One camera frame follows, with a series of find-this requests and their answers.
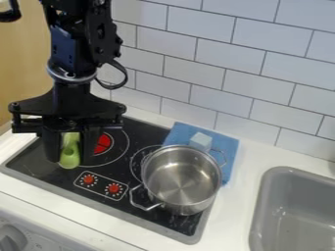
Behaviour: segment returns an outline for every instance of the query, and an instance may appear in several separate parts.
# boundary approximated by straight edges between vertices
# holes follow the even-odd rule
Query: red burner
[[[98,155],[107,152],[111,148],[112,143],[113,140],[108,134],[102,134],[98,139],[98,145],[95,147],[94,154]]]

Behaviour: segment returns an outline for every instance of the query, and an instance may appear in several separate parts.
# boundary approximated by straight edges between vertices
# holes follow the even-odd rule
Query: metal sink
[[[263,175],[251,251],[335,251],[335,180],[278,167]]]

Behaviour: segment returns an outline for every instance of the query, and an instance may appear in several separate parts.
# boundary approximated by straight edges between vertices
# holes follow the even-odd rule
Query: subway tile
[[[335,140],[335,118],[327,116],[324,117],[322,126],[317,135]]]
[[[126,69],[126,71],[128,72],[128,82],[125,86],[135,88],[135,71],[131,69]],[[123,81],[124,75],[118,69],[105,64],[98,69],[98,78],[108,83],[120,83]]]
[[[204,11],[273,21],[278,0],[204,0]]]
[[[118,26],[117,34],[123,40],[123,45],[136,46],[136,26],[115,22]]]
[[[137,0],[114,0],[112,17],[116,21],[165,29],[168,7]]]
[[[193,85],[190,103],[223,113],[248,117],[252,99]]]
[[[294,83],[258,75],[227,71],[223,90],[287,105]]]
[[[235,19],[223,15],[171,7],[167,29],[170,31],[229,42]]]
[[[138,48],[192,60],[196,38],[156,29],[138,28]]]
[[[199,39],[198,62],[258,74],[264,51]]]
[[[121,47],[121,53],[119,61],[126,67],[156,75],[163,73],[163,55],[129,47]]]
[[[308,29],[237,19],[233,43],[305,56],[310,38]]]
[[[150,1],[200,10],[202,0],[150,0]]]
[[[335,89],[335,65],[268,52],[262,75]]]
[[[214,128],[215,112],[164,98],[162,115],[196,126]]]
[[[153,113],[160,113],[161,98],[141,91],[128,88],[113,90],[112,100]]]
[[[99,98],[111,100],[111,91],[103,88],[97,81],[92,81],[90,92]]]
[[[275,126],[315,134],[321,123],[322,115],[255,100],[250,118]]]
[[[307,56],[335,63],[335,34],[316,31]]]
[[[281,0],[276,21],[321,30],[335,31],[335,2]]]
[[[165,76],[221,89],[225,69],[166,57]]]
[[[317,158],[335,161],[335,141],[281,129],[277,146],[308,154]]]
[[[222,133],[231,133],[240,137],[250,138],[273,145],[277,138],[279,127],[253,122],[231,115],[219,113],[215,129]]]
[[[189,83],[144,73],[137,73],[136,77],[136,87],[139,90],[166,98],[188,102],[190,92]]]
[[[333,91],[297,85],[291,106],[335,116],[335,93]]]

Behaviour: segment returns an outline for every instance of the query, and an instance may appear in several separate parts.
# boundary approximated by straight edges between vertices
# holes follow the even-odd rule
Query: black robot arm
[[[126,84],[126,70],[115,61],[120,56],[122,40],[111,17],[111,0],[40,2],[51,33],[47,71],[54,79],[54,86],[42,96],[9,105],[13,114],[12,129],[18,133],[37,133],[51,162],[60,160],[64,133],[80,132],[79,149],[84,165],[93,156],[102,130],[122,127],[125,106],[90,93],[91,81],[97,79],[97,68],[104,64],[123,72],[124,80],[108,85],[97,79],[103,87],[116,89]],[[19,11],[16,0],[12,0],[13,6]],[[22,115],[39,118],[24,119]]]

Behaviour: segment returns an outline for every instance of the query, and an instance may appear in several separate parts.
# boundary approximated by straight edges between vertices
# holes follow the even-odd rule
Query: toy stove
[[[129,202],[129,189],[141,183],[141,164],[159,149],[169,130],[124,119],[123,130],[106,130],[91,163],[65,170],[44,158],[39,139],[13,157],[2,172],[78,203],[145,227],[186,244],[201,238],[211,209],[194,216],[175,216],[161,208],[145,212]],[[137,189],[136,203],[152,205],[147,192]]]

